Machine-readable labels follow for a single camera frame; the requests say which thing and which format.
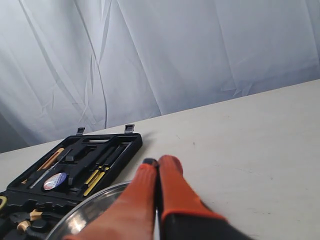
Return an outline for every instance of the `white curtain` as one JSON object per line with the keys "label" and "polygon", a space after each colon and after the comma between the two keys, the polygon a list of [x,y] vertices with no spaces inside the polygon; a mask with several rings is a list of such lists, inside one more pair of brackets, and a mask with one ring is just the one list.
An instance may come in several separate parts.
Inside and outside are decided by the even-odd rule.
{"label": "white curtain", "polygon": [[319,0],[1,0],[0,18],[10,149],[320,78]]}

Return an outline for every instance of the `orange plier handle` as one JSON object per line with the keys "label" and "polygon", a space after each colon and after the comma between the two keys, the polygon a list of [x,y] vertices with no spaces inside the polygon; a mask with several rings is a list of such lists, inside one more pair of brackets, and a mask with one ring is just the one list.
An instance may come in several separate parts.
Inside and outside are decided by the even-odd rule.
{"label": "orange plier handle", "polygon": [[170,155],[146,158],[119,198],[77,235],[64,240],[152,240],[156,209],[161,240],[251,240],[206,207]]}

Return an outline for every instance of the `white table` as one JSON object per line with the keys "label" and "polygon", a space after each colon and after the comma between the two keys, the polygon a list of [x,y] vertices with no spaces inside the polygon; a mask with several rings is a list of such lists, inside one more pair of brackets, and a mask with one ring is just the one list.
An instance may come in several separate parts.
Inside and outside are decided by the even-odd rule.
{"label": "white table", "polygon": [[[320,238],[320,80],[135,122],[145,157],[180,158],[212,209],[258,240]],[[95,133],[122,133],[124,126]],[[59,141],[0,154],[0,190]]]}

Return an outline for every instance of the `tool case compartment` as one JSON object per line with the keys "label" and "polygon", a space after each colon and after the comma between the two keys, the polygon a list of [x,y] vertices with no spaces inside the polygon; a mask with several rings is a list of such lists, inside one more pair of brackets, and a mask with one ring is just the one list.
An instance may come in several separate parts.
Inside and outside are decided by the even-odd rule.
{"label": "tool case compartment", "polygon": [[141,146],[132,132],[67,137],[0,193],[0,239],[45,239],[72,208],[109,187]]}

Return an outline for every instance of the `tool kit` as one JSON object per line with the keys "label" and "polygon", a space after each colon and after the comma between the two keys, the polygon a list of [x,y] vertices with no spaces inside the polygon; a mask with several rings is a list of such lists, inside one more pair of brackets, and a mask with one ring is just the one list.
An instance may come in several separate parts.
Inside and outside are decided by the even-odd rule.
{"label": "tool kit", "polygon": [[76,205],[109,187],[142,146],[124,133],[83,135],[79,128],[0,193],[0,240],[44,240]]}

